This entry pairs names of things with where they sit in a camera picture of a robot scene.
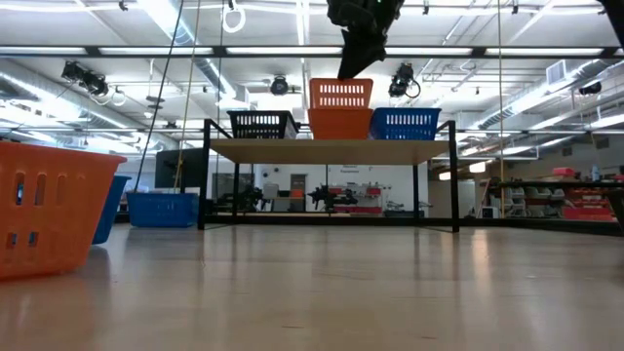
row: black metal table frame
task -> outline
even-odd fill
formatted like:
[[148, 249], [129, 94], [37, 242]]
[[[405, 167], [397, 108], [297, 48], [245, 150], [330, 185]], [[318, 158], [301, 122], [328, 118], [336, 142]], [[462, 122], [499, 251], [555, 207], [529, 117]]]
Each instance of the black metal table frame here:
[[[458, 175], [457, 175], [457, 143], [455, 139], [455, 121], [446, 121], [442, 126], [438, 128], [436, 133], [439, 133], [441, 130], [448, 128], [448, 157], [450, 159], [450, 211], [451, 211], [451, 219], [450, 226], [451, 231], [453, 233], [459, 232], [459, 193], [457, 190], [458, 186]], [[204, 168], [202, 169], [201, 174], [201, 186], [199, 192], [199, 212], [197, 217], [197, 229], [204, 230], [206, 228], [206, 202], [208, 195], [208, 175], [209, 175], [209, 165], [210, 165], [210, 151], [211, 151], [211, 132], [215, 129], [222, 135], [227, 138], [232, 138], [232, 135], [225, 131], [217, 122], [213, 119], [204, 120], [204, 145], [202, 157], [206, 162], [204, 163]], [[241, 222], [238, 216], [238, 188], [239, 188], [239, 177], [240, 177], [240, 164], [234, 164], [234, 189], [233, 189], [233, 199], [232, 199], [232, 215], [228, 216], [229, 222], [231, 224], [238, 224]], [[326, 183], [328, 182], [328, 165], [326, 166]], [[426, 225], [427, 221], [423, 220], [426, 218], [420, 218], [420, 213], [418, 210], [419, 204], [419, 193], [418, 193], [418, 165], [412, 165], [412, 186], [413, 186], [413, 218], [410, 218], [410, 223], [414, 226], [417, 225]], [[310, 217], [312, 220], [318, 221], [319, 219], [326, 219], [327, 224], [331, 225], [332, 221], [340, 221], [344, 223], [344, 219], [346, 218], [338, 218], [331, 217], [329, 214], [327, 217]], [[283, 224], [287, 224], [289, 219], [292, 217], [272, 217], [272, 222], [283, 222]], [[369, 223], [374, 223], [371, 219], [380, 219], [380, 218], [349, 218], [350, 223], [353, 225], [366, 225]], [[395, 225], [406, 225], [404, 218], [384, 218], [384, 223], [387, 225], [388, 223]], [[244, 220], [245, 223], [254, 222], [253, 217], [246, 217]], [[265, 221], [259, 219], [256, 223], [261, 224]]]

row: floor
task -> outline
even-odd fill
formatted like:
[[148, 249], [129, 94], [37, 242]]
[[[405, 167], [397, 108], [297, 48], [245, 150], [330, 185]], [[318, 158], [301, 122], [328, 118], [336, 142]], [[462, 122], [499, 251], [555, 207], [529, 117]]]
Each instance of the floor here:
[[509, 228], [114, 228], [0, 284], [9, 350], [622, 350], [624, 239]]

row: ceiling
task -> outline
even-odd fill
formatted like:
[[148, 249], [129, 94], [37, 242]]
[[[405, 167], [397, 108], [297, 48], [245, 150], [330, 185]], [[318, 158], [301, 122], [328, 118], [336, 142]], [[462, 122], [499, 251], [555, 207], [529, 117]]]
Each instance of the ceiling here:
[[[156, 3], [169, 0], [154, 0]], [[179, 0], [172, 0], [176, 6]], [[301, 1], [301, 24], [298, 24], [297, 1]], [[599, 15], [597, 1], [549, 1], [519, 0], [520, 11], [511, 14], [512, 1], [505, 5], [500, 17], [495, 14], [497, 1], [491, 0], [431, 0], [428, 16], [423, 16], [423, 1], [406, 1], [401, 17], [388, 32], [388, 45], [405, 46], [503, 46], [531, 47], [619, 47], [619, 43], [607, 16]], [[0, 31], [5, 33], [3, 45], [83, 45], [83, 46], [169, 46], [171, 39], [161, 29], [153, 16], [141, 7], [140, 1], [126, 1], [130, 7], [122, 12], [117, 0], [49, 0], [7, 1], [0, 0]], [[201, 1], [203, 7], [197, 17], [197, 1], [185, 1], [182, 19], [191, 32], [198, 20], [197, 41], [201, 45], [342, 45], [340, 28], [331, 24], [325, 16], [326, 2], [317, 0], [266, 0], [244, 1], [238, 5], [246, 8], [246, 22], [236, 33], [221, 28], [221, 1]], [[234, 26], [237, 14], [227, 16]], [[390, 98], [387, 94], [390, 77], [399, 64], [408, 60], [415, 72], [422, 94], [416, 100]], [[60, 78], [64, 58], [0, 58], [3, 63], [16, 63], [33, 74], [66, 87]], [[117, 87], [127, 97], [123, 105], [112, 102], [104, 108], [148, 126], [151, 119], [144, 112], [150, 102], [148, 95], [158, 95], [167, 61], [162, 58], [153, 62], [150, 79], [150, 59], [146, 58], [80, 58], [79, 62], [93, 71], [106, 76], [111, 87]], [[556, 59], [506, 59], [499, 63], [492, 59], [401, 59], [389, 58], [377, 62], [362, 72], [360, 78], [374, 81], [371, 105], [373, 107], [412, 105], [416, 107], [439, 106], [443, 109], [442, 121], [460, 120], [462, 128], [470, 128], [474, 118], [484, 111], [503, 103], [530, 89], [545, 79], [546, 68]], [[336, 76], [338, 58], [225, 58], [213, 59], [220, 72], [229, 82], [246, 87], [249, 102], [263, 109], [290, 109], [297, 121], [305, 122], [306, 98], [297, 94], [273, 97], [268, 93], [267, 82], [275, 75], [284, 75], [289, 84], [301, 87], [304, 79]], [[157, 126], [166, 121], [205, 119], [224, 121], [229, 127], [223, 110], [219, 111], [216, 89], [188, 58], [173, 58], [167, 67], [166, 86], [162, 96], [165, 102], [159, 111]], [[609, 76], [605, 86], [617, 91], [621, 79]], [[187, 91], [190, 99], [187, 107]], [[90, 101], [85, 92], [77, 87], [69, 88], [84, 98], [83, 106]], [[589, 103], [597, 97], [583, 97]], [[529, 108], [521, 114], [529, 121], [541, 121], [557, 116], [576, 107], [569, 91], [558, 92], [556, 98]], [[522, 117], [515, 116], [510, 126], [528, 129]], [[198, 127], [199, 122], [192, 122]]]

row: wooden tabletop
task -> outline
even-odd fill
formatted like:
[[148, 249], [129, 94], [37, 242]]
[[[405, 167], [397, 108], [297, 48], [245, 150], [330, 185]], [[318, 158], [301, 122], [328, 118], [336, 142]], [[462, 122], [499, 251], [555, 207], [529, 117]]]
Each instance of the wooden tabletop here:
[[449, 151], [447, 141], [217, 139], [211, 149], [239, 164], [418, 165]]

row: orange laundry basket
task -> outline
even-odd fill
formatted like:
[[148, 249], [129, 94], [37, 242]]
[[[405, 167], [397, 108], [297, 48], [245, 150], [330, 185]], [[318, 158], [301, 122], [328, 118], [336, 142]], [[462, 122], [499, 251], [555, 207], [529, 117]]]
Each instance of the orange laundry basket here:
[[120, 156], [0, 142], [0, 279], [84, 264]]
[[311, 79], [310, 129], [316, 139], [366, 139], [372, 79]]

